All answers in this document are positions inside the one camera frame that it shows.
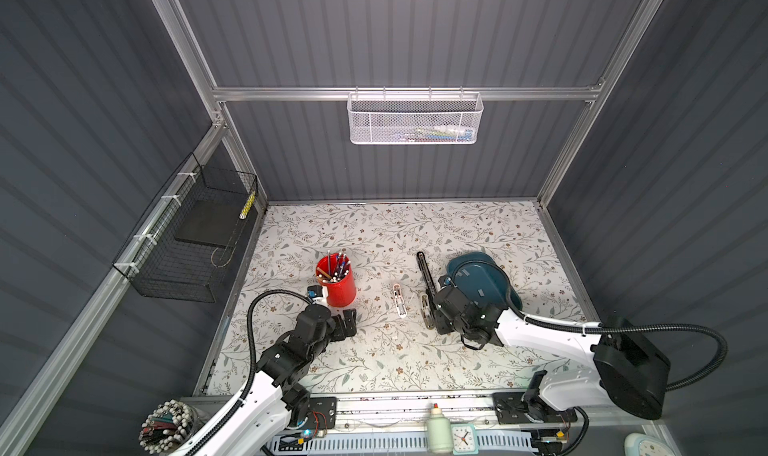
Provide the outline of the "teal plastic tray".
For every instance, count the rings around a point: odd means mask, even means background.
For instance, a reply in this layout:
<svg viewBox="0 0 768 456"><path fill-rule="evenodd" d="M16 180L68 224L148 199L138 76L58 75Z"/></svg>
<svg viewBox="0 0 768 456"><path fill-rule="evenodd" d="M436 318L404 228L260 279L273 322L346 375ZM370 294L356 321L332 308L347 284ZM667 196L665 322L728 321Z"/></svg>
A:
<svg viewBox="0 0 768 456"><path fill-rule="evenodd" d="M488 254L474 251L448 261L447 275L472 301L492 303L502 310L512 304L523 309L522 301L510 277Z"/></svg>

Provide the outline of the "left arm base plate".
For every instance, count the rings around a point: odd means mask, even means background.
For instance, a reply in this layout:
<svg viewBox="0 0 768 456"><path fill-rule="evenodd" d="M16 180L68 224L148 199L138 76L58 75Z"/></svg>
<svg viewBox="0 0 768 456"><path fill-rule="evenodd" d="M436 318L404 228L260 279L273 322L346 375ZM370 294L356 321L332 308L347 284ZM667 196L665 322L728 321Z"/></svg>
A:
<svg viewBox="0 0 768 456"><path fill-rule="evenodd" d="M290 410L287 429L334 429L338 413L338 398L310 397Z"/></svg>

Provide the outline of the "clear jar of pencils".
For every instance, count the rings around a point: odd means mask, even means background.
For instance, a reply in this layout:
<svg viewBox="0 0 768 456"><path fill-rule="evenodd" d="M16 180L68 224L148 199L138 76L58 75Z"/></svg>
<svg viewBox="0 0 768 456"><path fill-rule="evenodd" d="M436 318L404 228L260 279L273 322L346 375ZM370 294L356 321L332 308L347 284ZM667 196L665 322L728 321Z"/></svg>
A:
<svg viewBox="0 0 768 456"><path fill-rule="evenodd" d="M168 455L190 439L199 422L195 408L179 400L167 400L141 424L139 446L151 455Z"/></svg>

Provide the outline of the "black stapler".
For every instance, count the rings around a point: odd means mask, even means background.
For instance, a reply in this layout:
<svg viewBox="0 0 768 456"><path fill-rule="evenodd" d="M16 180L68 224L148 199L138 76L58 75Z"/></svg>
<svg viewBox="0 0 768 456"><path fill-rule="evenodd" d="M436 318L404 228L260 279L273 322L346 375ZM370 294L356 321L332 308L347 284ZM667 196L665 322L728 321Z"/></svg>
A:
<svg viewBox="0 0 768 456"><path fill-rule="evenodd" d="M422 274L422 277L426 284L426 293L430 301L434 301L434 296L436 294L436 288L434 284L433 277L431 275L431 272L429 270L428 262L426 259L426 255L423 251L418 251L416 253L417 258L417 264L419 267L419 270Z"/></svg>

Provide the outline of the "red pen cup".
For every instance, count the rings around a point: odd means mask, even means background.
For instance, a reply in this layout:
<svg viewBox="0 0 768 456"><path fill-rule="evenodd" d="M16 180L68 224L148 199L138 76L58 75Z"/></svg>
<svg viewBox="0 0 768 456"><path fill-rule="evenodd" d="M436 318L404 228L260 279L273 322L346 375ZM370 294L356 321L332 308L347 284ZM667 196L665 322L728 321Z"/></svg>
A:
<svg viewBox="0 0 768 456"><path fill-rule="evenodd" d="M356 282L350 258L344 252L322 257L315 266L315 276L324 288L330 306L343 308L355 301Z"/></svg>

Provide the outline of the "white round device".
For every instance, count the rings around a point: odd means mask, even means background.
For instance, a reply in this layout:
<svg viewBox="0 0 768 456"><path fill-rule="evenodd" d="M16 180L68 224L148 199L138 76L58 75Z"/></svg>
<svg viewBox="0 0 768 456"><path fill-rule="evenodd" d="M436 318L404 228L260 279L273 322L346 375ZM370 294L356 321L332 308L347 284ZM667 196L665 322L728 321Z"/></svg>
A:
<svg viewBox="0 0 768 456"><path fill-rule="evenodd" d="M647 434L631 433L624 441L626 456L676 456L664 441Z"/></svg>

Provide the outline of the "white glue bottle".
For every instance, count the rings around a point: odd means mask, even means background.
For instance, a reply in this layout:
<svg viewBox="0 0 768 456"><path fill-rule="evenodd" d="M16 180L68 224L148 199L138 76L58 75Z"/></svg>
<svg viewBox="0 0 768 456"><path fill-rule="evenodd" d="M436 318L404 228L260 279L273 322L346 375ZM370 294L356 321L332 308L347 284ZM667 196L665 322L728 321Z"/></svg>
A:
<svg viewBox="0 0 768 456"><path fill-rule="evenodd" d="M451 422L437 403L434 403L430 409L430 415L426 420L426 433L430 453L451 454L453 452Z"/></svg>

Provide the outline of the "pink eraser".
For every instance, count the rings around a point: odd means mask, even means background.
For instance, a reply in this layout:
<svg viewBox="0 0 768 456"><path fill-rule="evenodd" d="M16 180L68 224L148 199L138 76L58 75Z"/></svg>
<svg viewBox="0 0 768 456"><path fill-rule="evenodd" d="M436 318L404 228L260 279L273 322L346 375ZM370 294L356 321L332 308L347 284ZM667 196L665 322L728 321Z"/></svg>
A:
<svg viewBox="0 0 768 456"><path fill-rule="evenodd" d="M395 307L400 318L407 317L407 304L404 299L402 286L399 283L394 283L392 287L393 299Z"/></svg>

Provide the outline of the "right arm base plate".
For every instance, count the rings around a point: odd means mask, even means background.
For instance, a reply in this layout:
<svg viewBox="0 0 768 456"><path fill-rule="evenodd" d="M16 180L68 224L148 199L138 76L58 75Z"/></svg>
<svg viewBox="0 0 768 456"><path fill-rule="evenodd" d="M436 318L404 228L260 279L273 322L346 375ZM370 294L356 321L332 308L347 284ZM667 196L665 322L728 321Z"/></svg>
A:
<svg viewBox="0 0 768 456"><path fill-rule="evenodd" d="M501 424L565 423L578 420L577 412L571 408L557 411L539 397L526 399L524 391L502 391L491 394L492 408Z"/></svg>

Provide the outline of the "yellow marker in side basket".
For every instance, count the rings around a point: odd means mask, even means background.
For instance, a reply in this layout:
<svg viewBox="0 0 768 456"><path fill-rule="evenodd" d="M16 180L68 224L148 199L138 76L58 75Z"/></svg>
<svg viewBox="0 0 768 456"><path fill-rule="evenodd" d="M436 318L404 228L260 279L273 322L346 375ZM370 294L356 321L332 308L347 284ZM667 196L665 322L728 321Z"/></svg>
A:
<svg viewBox="0 0 768 456"><path fill-rule="evenodd" d="M246 202L244 203L244 206L242 206L242 208L240 210L240 214L239 214L239 219L240 220L246 220L246 218L248 218L248 214L249 214L249 212L250 212L250 210L251 210L255 200L256 200L256 192L252 191L248 195L248 198L246 199Z"/></svg>

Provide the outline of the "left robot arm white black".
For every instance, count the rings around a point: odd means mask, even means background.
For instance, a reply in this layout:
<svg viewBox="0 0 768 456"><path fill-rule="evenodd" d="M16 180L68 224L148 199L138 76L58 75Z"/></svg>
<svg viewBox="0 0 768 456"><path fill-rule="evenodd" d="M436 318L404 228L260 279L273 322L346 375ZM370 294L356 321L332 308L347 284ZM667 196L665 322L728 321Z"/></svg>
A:
<svg viewBox="0 0 768 456"><path fill-rule="evenodd" d="M257 455L288 426L307 418L310 393L300 380L332 342L357 333L354 309L340 314L310 304L293 330L261 353L254 353L249 375L211 419L175 450L176 455Z"/></svg>

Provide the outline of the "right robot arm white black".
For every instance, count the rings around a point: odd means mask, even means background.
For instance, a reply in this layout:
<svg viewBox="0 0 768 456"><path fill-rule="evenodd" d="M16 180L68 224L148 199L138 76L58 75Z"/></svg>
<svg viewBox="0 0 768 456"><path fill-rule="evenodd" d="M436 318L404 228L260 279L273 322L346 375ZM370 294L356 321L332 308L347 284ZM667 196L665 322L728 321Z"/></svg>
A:
<svg viewBox="0 0 768 456"><path fill-rule="evenodd" d="M514 306L502 310L473 301L451 285L437 293L435 306L472 350L489 344L525 347L579 365L573 372L542 370L534 376L527 391L533 406L562 412L613 404L646 420L662 415L671 364L636 327L624 324L618 333L593 334L600 324L520 315Z"/></svg>

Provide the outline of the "small teal clock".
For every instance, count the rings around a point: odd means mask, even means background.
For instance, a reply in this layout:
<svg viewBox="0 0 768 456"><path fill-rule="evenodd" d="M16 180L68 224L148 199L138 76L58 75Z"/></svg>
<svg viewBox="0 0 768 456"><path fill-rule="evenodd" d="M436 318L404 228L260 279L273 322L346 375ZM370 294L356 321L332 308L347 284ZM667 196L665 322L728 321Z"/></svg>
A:
<svg viewBox="0 0 768 456"><path fill-rule="evenodd" d="M479 452L476 429L472 424L452 424L453 455L476 455Z"/></svg>

